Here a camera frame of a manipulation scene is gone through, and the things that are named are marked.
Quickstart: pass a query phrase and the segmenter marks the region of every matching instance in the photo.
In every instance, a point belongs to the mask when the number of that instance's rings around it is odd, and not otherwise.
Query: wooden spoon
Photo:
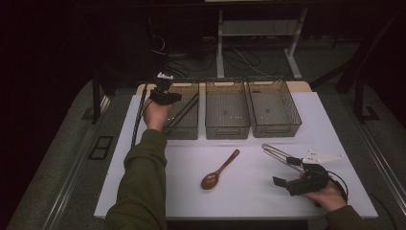
[[[226,166],[228,166],[234,159],[236,159],[236,157],[238,155],[239,155],[239,150],[236,149],[233,152],[233,154],[231,154],[231,156],[227,159],[227,161],[223,164],[223,166],[221,166],[220,169],[218,169],[216,172],[211,172],[211,173],[207,174],[202,180],[202,183],[201,183],[202,189],[204,189],[204,190],[212,189],[217,184],[221,171],[224,170],[224,168],[226,168]]]

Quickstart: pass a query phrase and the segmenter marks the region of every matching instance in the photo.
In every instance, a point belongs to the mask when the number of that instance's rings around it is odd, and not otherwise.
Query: black cable
[[[289,26],[289,23],[290,23],[290,20],[288,20],[287,23],[286,23],[286,35],[287,35],[287,28]],[[274,75],[277,75],[277,73],[278,73],[279,65],[280,65],[280,61],[281,61],[281,55],[284,52],[284,49],[286,48],[286,40],[287,40],[286,38],[283,40],[282,52],[278,56],[277,69],[275,70]]]
[[[176,68],[173,68],[173,67],[168,66],[168,69],[169,69],[169,71],[171,71],[172,73],[177,73],[177,75],[178,75],[180,78],[182,78],[182,77],[188,78],[188,77],[189,77],[187,74],[183,73],[182,71],[180,71],[180,70],[178,70],[178,69],[176,69]]]
[[[144,106],[144,100],[146,99],[147,86],[148,86],[148,83],[146,83],[146,86],[143,89],[143,95],[141,96],[140,106],[138,107],[138,112],[137,112],[137,117],[135,118],[135,126],[132,131],[132,140],[131,140],[132,148],[135,146],[135,141],[137,139],[138,126],[140,125],[142,113],[144,113],[143,106]]]
[[[205,67],[203,69],[199,69],[199,70],[192,70],[192,69],[186,67],[185,65],[180,64],[180,63],[178,63],[176,61],[173,61],[173,60],[170,60],[169,63],[177,64],[177,65],[181,66],[182,68],[184,68],[185,70],[190,71],[190,72],[203,72],[203,71],[206,71],[206,70],[212,68],[212,66],[214,64],[214,61],[215,61],[215,56],[213,57],[212,62],[209,64],[209,66],[207,66],[207,67]]]
[[[337,173],[334,173],[334,172],[331,172],[331,171],[327,171],[327,172],[337,176],[343,182],[344,187],[346,188],[345,200],[346,201],[349,200],[349,187],[347,186],[346,181],[344,181],[344,179],[341,178],[341,176],[339,176]]]
[[[382,208],[385,210],[385,212],[388,214],[388,217],[391,219],[392,225],[394,226],[394,230],[397,230],[397,224],[395,222],[395,218],[392,216],[391,212],[389,212],[389,209],[386,207],[386,205],[373,193],[368,192],[368,194],[370,196],[372,196],[381,206]]]
[[[232,57],[229,57],[229,56],[226,55],[226,54],[223,54],[223,57],[224,57],[224,60],[225,60],[229,65],[231,65],[233,68],[235,68],[235,69],[239,69],[239,70],[251,70],[251,68],[237,67],[236,65],[234,65],[233,63],[231,63],[230,60],[229,60],[229,59],[233,59],[233,58],[232,58]]]

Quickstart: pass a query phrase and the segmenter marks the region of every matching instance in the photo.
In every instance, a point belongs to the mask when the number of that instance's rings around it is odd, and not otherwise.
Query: green sleeve
[[[125,160],[116,204],[104,220],[104,229],[166,229],[165,147],[167,139],[147,129]]]
[[[352,206],[347,205],[341,209],[326,214],[330,230],[373,230],[375,228],[367,224],[355,212]]]

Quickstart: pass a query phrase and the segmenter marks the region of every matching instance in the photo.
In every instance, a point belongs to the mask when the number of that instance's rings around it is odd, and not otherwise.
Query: white table
[[[295,157],[303,157],[310,149],[343,154],[344,159],[323,166],[338,173],[350,189],[349,203],[363,218],[377,213],[353,169],[316,93],[292,93],[303,124],[295,137],[254,138],[247,140],[207,140],[204,127],[205,97],[199,102],[199,138],[195,141],[169,140],[166,149],[167,218],[168,219],[312,219],[323,211],[301,196],[290,196],[284,188],[273,185],[272,176],[287,180],[298,173],[266,155],[266,143]],[[123,161],[129,151],[135,116],[141,96],[133,96],[124,121],[113,159],[101,191],[95,216],[104,218],[115,203]],[[146,129],[140,123],[137,143]],[[216,171],[232,154],[239,156],[221,173],[211,190],[200,188],[202,178]]]

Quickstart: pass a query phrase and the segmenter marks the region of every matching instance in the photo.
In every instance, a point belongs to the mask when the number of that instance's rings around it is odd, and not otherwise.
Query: wire
[[[248,64],[248,66],[251,67],[251,69],[253,69],[254,71],[256,71],[260,74],[263,74],[265,76],[270,76],[269,74],[261,72],[260,70],[256,69],[254,66],[252,66],[252,64],[245,58],[245,56],[243,56],[237,49],[233,48],[233,50],[236,51],[244,59],[244,61]]]
[[[144,114],[143,106],[144,106],[144,100],[146,99],[147,86],[148,86],[148,83],[146,83],[146,86],[143,89],[143,95],[141,96],[140,106],[138,107],[137,117],[135,119],[135,126],[134,126],[134,129],[132,130],[132,140],[131,140],[132,148],[135,146],[135,141],[137,139],[138,126],[140,125],[141,117]]]
[[[397,224],[395,222],[395,218],[394,218],[394,216],[392,216],[391,212],[389,212],[389,209],[386,207],[386,205],[373,193],[368,193],[368,194],[370,196],[372,196],[382,206],[382,208],[385,210],[385,212],[388,214],[389,218],[391,219],[394,230],[397,230],[398,228],[397,228]]]
[[[177,65],[181,66],[182,68],[184,68],[184,69],[187,70],[187,71],[191,71],[191,72],[203,72],[203,71],[206,71],[206,70],[212,68],[212,66],[213,66],[213,64],[214,64],[214,61],[215,61],[215,56],[213,57],[212,62],[211,62],[207,67],[204,67],[203,69],[199,69],[199,70],[192,70],[192,69],[186,67],[185,65],[180,64],[180,63],[178,63],[178,62],[176,62],[176,61],[173,61],[173,60],[170,61],[169,63],[177,64]]]
[[[286,35],[287,35],[287,28],[288,28],[288,26],[289,26],[289,23],[290,23],[290,19],[289,19],[289,20],[287,21],[287,23],[286,23]],[[286,48],[286,40],[287,40],[287,39],[285,39],[285,40],[283,41],[283,49],[282,49],[282,52],[279,54],[278,62],[277,62],[277,69],[275,70],[274,75],[276,75],[276,74],[278,73],[279,65],[280,65],[280,62],[281,62],[281,55],[282,55],[282,53],[284,52],[284,49]]]
[[[341,178],[341,176],[339,176],[337,173],[334,173],[334,172],[331,172],[331,171],[327,171],[327,172],[337,176],[343,182],[344,187],[346,188],[345,196],[346,196],[346,199],[348,200],[349,199],[349,187],[347,186],[346,181],[344,181],[344,179]]]

